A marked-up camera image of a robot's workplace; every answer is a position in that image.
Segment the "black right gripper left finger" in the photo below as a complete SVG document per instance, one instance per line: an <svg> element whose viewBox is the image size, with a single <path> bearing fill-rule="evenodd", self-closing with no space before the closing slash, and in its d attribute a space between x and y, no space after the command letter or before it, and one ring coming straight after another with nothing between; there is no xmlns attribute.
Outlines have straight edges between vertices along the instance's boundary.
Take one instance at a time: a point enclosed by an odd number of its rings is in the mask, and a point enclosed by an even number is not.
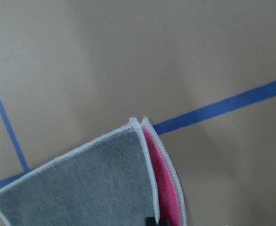
<svg viewBox="0 0 276 226"><path fill-rule="evenodd" d="M145 226L157 226L155 217L146 217Z"/></svg>

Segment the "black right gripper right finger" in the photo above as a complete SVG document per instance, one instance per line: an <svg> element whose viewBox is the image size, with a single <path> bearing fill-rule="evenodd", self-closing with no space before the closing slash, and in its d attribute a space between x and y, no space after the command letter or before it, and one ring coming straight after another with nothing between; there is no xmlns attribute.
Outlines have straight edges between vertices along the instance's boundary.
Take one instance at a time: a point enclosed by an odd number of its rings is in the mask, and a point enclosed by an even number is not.
<svg viewBox="0 0 276 226"><path fill-rule="evenodd" d="M170 226L168 218L160 218L158 226Z"/></svg>

